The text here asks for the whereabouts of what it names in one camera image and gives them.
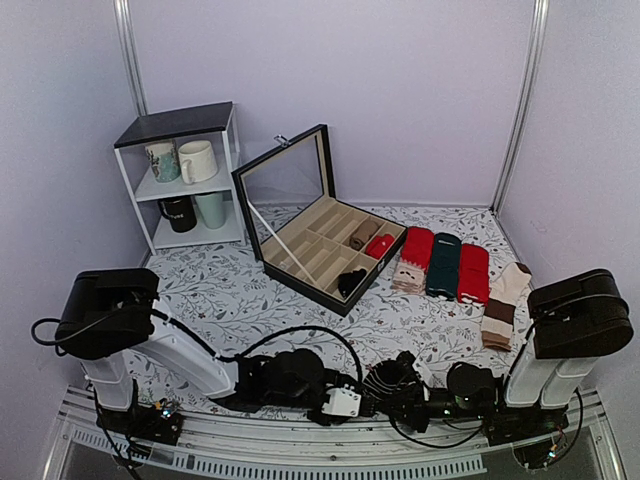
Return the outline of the black white striped sock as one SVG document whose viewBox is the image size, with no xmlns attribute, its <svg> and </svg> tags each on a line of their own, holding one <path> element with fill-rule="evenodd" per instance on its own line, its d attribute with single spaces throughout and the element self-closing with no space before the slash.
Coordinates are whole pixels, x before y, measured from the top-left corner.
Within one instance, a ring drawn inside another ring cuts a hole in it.
<svg viewBox="0 0 640 480">
<path fill-rule="evenodd" d="M 376 364 L 362 384 L 359 414 L 373 417 L 383 413 L 404 418 L 424 400 L 423 386 L 410 363 L 385 360 Z"/>
</svg>

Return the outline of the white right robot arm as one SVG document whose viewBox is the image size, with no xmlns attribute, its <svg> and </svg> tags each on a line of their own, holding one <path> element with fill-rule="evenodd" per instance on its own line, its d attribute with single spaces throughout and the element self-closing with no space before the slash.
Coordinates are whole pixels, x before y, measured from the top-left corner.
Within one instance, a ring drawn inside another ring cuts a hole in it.
<svg viewBox="0 0 640 480">
<path fill-rule="evenodd" d="M 433 419 L 478 419 L 492 445 L 567 427 L 566 411 L 597 361 L 633 338 L 629 306 L 613 274 L 594 269 L 533 290 L 532 320 L 508 373 L 454 363 L 446 386 L 430 393 L 415 365 L 400 355 L 385 414 L 393 427 L 423 433 Z"/>
</svg>

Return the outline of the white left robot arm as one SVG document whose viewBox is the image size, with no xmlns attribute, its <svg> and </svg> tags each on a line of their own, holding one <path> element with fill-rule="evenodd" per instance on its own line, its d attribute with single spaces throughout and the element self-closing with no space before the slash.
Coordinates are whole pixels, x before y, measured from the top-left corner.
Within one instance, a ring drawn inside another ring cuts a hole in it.
<svg viewBox="0 0 640 480">
<path fill-rule="evenodd" d="M 306 408 L 321 425 L 358 416 L 360 375 L 326 368 L 309 349 L 258 355 L 248 348 L 225 357 L 172 315 L 158 286 L 158 276 L 144 268 L 82 272 L 55 332 L 55 346 L 82 362 L 99 404 L 126 433 L 141 433 L 149 423 L 146 408 L 134 401 L 126 350 L 158 361 L 228 410 Z"/>
</svg>

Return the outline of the floral white table mat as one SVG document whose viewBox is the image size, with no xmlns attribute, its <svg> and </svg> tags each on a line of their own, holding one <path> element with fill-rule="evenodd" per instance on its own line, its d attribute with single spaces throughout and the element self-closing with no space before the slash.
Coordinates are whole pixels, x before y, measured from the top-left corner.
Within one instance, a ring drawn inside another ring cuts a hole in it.
<svg viewBox="0 0 640 480">
<path fill-rule="evenodd" d="M 425 206 L 362 205 L 365 211 L 404 226 L 456 235 L 463 243 L 489 252 L 490 280 L 516 261 L 501 228 L 488 209 Z M 531 323 L 523 290 L 514 316 L 513 348 L 499 352 L 481 340 L 482 309 L 426 295 L 392 289 L 399 253 L 346 317 L 327 310 L 294 290 L 270 279 L 254 258 L 249 243 L 161 250 L 147 262 L 160 279 L 159 292 L 175 318 L 224 356 L 244 351 L 267 335 L 290 326 L 316 325 L 345 338 L 361 361 L 363 376 L 379 362 L 410 351 L 444 387 L 446 373 L 457 361 L 506 374 Z M 331 335 L 302 331 L 284 335 L 253 352 L 273 355 L 307 348 L 330 369 L 356 378 L 352 356 Z M 159 360 L 125 352 L 126 365 L 137 380 L 141 403 L 173 399 L 185 411 L 256 419 L 306 421 L 306 409 L 264 407 L 256 413 L 231 411 L 203 396 L 191 380 L 173 373 Z"/>
</svg>

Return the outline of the dark green sock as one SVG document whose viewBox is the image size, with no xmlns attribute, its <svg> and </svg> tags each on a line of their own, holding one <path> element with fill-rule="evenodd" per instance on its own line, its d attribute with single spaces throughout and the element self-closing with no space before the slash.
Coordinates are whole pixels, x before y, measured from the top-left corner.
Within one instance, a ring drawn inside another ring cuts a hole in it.
<svg viewBox="0 0 640 480">
<path fill-rule="evenodd" d="M 434 236 L 429 268 L 426 275 L 426 294 L 454 300 L 457 297 L 461 240 L 455 235 L 440 232 Z"/>
</svg>

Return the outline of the rolled black sock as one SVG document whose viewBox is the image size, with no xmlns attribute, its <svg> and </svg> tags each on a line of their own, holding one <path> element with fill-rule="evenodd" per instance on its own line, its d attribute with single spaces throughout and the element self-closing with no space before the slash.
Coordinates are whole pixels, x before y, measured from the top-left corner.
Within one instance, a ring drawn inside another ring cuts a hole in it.
<svg viewBox="0 0 640 480">
<path fill-rule="evenodd" d="M 360 268 L 338 276 L 338 291 L 343 299 L 348 299 L 360 282 L 366 277 L 367 270 Z"/>
</svg>

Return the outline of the red white sock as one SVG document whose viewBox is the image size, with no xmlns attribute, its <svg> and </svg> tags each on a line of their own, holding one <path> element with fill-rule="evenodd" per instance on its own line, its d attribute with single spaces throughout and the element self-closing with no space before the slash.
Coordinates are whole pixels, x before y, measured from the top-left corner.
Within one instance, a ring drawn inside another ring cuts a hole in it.
<svg viewBox="0 0 640 480">
<path fill-rule="evenodd" d="M 489 301 L 489 253 L 482 247 L 461 246 L 457 300 L 485 306 Z"/>
</svg>

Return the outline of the rolled red sock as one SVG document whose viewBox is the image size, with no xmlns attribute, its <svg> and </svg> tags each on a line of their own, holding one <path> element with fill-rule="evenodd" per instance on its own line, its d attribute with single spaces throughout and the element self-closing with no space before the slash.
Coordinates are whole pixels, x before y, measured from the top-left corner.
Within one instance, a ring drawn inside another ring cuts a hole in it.
<svg viewBox="0 0 640 480">
<path fill-rule="evenodd" d="M 384 235 L 376 235 L 369 242 L 365 249 L 365 253 L 376 260 L 382 259 L 390 247 L 394 244 L 395 237 L 389 233 Z"/>
</svg>

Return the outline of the black compartment storage box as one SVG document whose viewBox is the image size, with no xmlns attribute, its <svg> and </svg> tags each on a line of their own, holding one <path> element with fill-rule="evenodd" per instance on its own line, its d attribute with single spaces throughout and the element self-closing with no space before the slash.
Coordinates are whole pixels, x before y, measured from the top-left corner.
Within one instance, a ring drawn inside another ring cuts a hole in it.
<svg viewBox="0 0 640 480">
<path fill-rule="evenodd" d="M 405 226 L 340 200 L 336 193 L 329 128 L 318 124 L 287 139 L 232 173 L 254 255 L 272 279 L 340 316 L 346 316 L 403 246 Z M 381 223 L 394 244 L 376 260 L 349 247 L 365 220 Z M 348 299 L 338 276 L 364 268 Z"/>
</svg>

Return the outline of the black mug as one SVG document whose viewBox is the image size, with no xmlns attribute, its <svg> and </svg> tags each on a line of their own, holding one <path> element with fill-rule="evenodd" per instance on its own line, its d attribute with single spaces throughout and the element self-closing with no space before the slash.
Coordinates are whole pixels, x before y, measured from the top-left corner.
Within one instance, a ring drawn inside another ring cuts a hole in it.
<svg viewBox="0 0 640 480">
<path fill-rule="evenodd" d="M 186 233 L 196 227 L 197 219 L 189 196 L 160 199 L 157 204 L 161 216 L 169 221 L 174 232 Z"/>
</svg>

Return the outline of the white shelf black top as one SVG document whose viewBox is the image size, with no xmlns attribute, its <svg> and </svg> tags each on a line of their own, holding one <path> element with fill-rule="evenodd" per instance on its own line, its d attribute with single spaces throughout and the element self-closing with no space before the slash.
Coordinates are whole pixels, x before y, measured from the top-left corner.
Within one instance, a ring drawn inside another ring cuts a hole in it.
<svg viewBox="0 0 640 480">
<path fill-rule="evenodd" d="M 246 242 L 232 179 L 241 164 L 233 102 L 141 116 L 114 154 L 151 254 Z"/>
</svg>

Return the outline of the aluminium front rail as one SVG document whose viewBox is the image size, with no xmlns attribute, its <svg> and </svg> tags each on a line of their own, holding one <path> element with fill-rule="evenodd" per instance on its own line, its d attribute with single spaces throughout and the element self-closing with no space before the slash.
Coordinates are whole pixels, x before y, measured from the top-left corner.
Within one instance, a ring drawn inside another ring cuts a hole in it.
<svg viewBox="0 0 640 480">
<path fill-rule="evenodd" d="M 139 457 L 146 479 L 624 479 L 612 431 L 596 391 L 586 391 L 584 423 L 571 452 L 556 465 L 530 471 L 517 447 L 548 435 L 490 446 L 475 425 L 435 423 L 408 441 L 383 418 L 338 427 L 267 418 L 187 412 L 176 446 L 150 444 Z"/>
</svg>

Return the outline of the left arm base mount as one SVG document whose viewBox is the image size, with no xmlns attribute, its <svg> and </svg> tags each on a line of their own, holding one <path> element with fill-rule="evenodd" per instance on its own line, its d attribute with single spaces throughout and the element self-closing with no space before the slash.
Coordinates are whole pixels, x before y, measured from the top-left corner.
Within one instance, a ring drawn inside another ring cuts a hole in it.
<svg viewBox="0 0 640 480">
<path fill-rule="evenodd" d="M 123 434 L 128 440 L 141 439 L 171 446 L 178 443 L 184 416 L 166 399 L 154 405 L 141 405 L 136 380 L 133 381 L 131 403 L 126 410 L 106 408 L 98 400 L 96 405 L 97 425 L 107 431 Z"/>
</svg>

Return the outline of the aluminium corner post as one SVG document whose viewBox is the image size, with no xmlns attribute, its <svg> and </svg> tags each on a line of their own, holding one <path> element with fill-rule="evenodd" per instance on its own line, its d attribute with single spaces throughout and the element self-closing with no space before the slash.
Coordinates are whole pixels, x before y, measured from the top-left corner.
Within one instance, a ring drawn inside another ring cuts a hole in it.
<svg viewBox="0 0 640 480">
<path fill-rule="evenodd" d="M 549 0 L 535 0 L 533 2 L 533 16 L 523 79 L 503 165 L 491 203 L 491 210 L 496 217 L 500 216 L 506 203 L 506 197 L 515 173 L 519 150 L 524 138 L 526 122 L 534 96 L 534 89 L 544 49 L 549 6 Z"/>
<path fill-rule="evenodd" d="M 148 114 L 148 107 L 135 44 L 130 2 L 128 0 L 114 0 L 113 6 L 116 28 L 132 102 L 136 110 L 136 114 L 138 116 L 144 116 Z"/>
</svg>

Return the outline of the left aluminium corner post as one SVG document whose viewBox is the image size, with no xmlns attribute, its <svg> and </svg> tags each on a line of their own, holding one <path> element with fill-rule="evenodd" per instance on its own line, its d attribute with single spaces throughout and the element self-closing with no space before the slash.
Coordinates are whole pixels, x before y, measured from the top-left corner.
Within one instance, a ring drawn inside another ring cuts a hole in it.
<svg viewBox="0 0 640 480">
<path fill-rule="evenodd" d="M 132 102 L 136 110 L 136 114 L 138 116 L 144 116 L 148 114 L 148 107 L 135 44 L 130 2 L 128 0 L 114 0 L 113 6 L 116 28 Z"/>
</svg>

